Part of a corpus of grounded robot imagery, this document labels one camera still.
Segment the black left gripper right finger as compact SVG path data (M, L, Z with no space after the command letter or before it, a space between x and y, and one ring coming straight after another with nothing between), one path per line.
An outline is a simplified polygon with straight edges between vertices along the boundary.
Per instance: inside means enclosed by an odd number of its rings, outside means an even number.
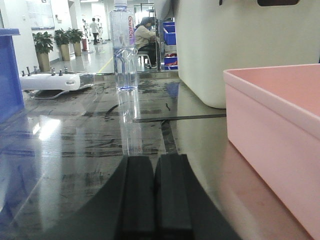
M185 154L163 154L155 170L161 240L239 240L198 181Z

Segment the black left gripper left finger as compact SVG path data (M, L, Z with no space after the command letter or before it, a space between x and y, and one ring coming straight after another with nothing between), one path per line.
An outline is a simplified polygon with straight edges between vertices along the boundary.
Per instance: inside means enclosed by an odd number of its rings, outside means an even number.
M154 175L147 156L124 156L83 207L47 231L49 240L152 240Z

